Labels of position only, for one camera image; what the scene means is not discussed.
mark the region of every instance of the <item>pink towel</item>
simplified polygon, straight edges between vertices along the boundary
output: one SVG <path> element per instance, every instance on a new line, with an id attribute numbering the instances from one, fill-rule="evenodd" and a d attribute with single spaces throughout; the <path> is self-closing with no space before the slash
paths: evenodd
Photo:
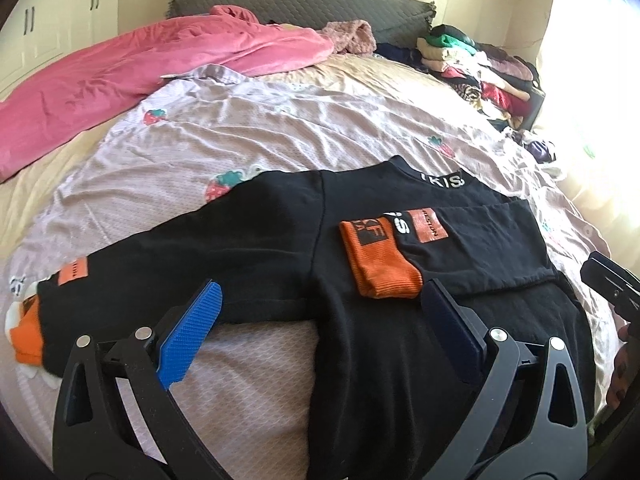
<path id="1" fill-rule="evenodd" d="M 371 25 L 364 20 L 329 22 L 320 31 L 334 42 L 334 54 L 371 55 L 376 49 Z"/>
<path id="2" fill-rule="evenodd" d="M 221 12 L 147 25 L 35 73 L 0 103 L 0 182 L 135 106 L 166 83 L 161 75 L 209 63 L 247 76 L 287 72 L 324 61 L 333 50 L 310 28 L 260 25 L 240 11 L 249 19 Z"/>

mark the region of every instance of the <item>orange label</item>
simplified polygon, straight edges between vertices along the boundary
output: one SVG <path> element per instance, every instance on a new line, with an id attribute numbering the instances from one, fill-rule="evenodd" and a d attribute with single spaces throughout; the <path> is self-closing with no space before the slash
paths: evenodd
<path id="1" fill-rule="evenodd" d="M 86 278 L 89 275 L 89 267 L 87 265 L 86 256 L 78 258 L 76 261 L 66 264 L 58 273 L 58 285 L 64 285 L 66 282 L 72 282 L 78 278 Z"/>
<path id="2" fill-rule="evenodd" d="M 415 234 L 422 243 L 449 237 L 433 209 L 413 209 L 407 212 L 414 221 Z"/>

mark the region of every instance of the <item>bedsheet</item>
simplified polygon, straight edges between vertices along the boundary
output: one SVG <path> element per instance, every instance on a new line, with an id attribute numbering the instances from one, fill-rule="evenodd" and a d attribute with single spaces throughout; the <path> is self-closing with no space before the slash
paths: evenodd
<path id="1" fill-rule="evenodd" d="M 0 184 L 0 261 L 20 242 L 33 217 L 46 204 L 60 181 L 89 154 L 122 114 L 81 132 Z"/>
<path id="2" fill-rule="evenodd" d="M 602 405 L 617 338 L 609 306 L 580 284 L 579 268 L 591 250 L 607 253 L 606 244 L 529 153 L 500 138 L 453 91 L 407 67 L 355 56 L 260 81 L 245 82 L 220 67 L 194 76 L 172 81 L 126 114 L 57 187 L 2 268 L 2 318 L 31 282 L 61 264 L 193 210 L 260 171 L 339 171 L 399 154 L 430 174 L 463 166 L 488 186 L 529 199 L 552 260 L 588 313 L 595 402 Z M 300 97 L 295 104 L 278 98 L 291 91 Z M 198 99 L 185 102 L 194 92 Z M 172 121 L 180 106 L 193 110 L 193 120 Z M 220 326 L 185 380 L 172 387 L 234 478 L 304 478 L 315 344 L 311 322 Z M 58 382 L 16 365 L 4 339 L 0 363 L 2 403 L 50 463 Z M 143 446 L 157 456 L 125 385 L 123 391 Z"/>

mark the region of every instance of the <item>hand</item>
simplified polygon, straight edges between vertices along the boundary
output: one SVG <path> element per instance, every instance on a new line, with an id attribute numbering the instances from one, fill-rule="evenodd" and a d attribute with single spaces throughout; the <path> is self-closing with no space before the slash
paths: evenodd
<path id="1" fill-rule="evenodd" d="M 618 330 L 618 337 L 620 341 L 628 341 L 629 325 L 623 326 Z M 626 367 L 629 363 L 628 344 L 625 344 L 616 354 L 616 358 L 613 359 L 613 374 L 611 375 L 611 386 L 607 392 L 607 404 L 614 410 L 620 405 L 622 399 L 625 398 L 626 391 L 629 388 L 627 380 L 623 377 L 626 372 Z"/>

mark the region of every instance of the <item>shirt sleeve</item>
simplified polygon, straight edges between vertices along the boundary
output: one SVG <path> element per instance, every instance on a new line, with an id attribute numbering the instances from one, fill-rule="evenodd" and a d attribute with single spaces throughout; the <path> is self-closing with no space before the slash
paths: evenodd
<path id="1" fill-rule="evenodd" d="M 271 171 L 197 211 L 87 257 L 86 276 L 38 286 L 45 368 L 61 374 L 73 341 L 128 336 L 220 284 L 218 322 L 308 319 L 305 289 L 323 208 L 317 171 Z"/>

